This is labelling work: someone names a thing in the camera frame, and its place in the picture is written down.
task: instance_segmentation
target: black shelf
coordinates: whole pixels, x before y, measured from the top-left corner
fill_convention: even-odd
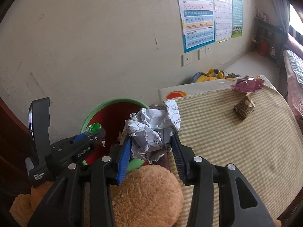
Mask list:
[[[259,47],[259,43],[267,42],[268,49],[265,57],[268,57],[271,60],[278,62],[282,57],[283,47],[287,38],[287,33],[282,29],[258,18],[254,17],[254,40],[258,43],[254,47]],[[274,47],[276,50],[275,55],[271,55],[271,47]]]

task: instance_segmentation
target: educational poster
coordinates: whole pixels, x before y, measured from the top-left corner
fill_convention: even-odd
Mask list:
[[[213,0],[179,0],[184,52],[215,42]]]
[[[232,33],[232,4],[231,0],[214,0],[216,43],[231,38]]]
[[[184,52],[239,37],[242,0],[179,0]]]
[[[232,34],[231,37],[242,35],[243,29],[243,10],[242,0],[232,0]]]

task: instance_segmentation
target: yellow toy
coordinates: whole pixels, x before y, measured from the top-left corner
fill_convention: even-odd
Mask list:
[[[218,69],[210,69],[207,74],[204,72],[196,73],[192,78],[192,83],[205,82],[217,79],[224,79],[224,74]]]
[[[210,77],[212,75],[217,79],[224,79],[224,73],[219,71],[218,69],[210,69],[206,75],[207,77]]]

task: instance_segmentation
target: blue gripper pad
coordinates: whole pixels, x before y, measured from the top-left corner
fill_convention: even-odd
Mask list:
[[[127,166],[131,157],[131,138],[125,143],[124,150],[118,163],[117,183],[121,184],[127,172]]]

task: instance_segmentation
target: floor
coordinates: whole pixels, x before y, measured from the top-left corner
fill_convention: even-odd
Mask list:
[[[256,52],[249,51],[238,61],[226,68],[224,72],[240,74],[241,77],[246,75],[264,75],[276,89],[279,88],[280,69],[274,62]]]

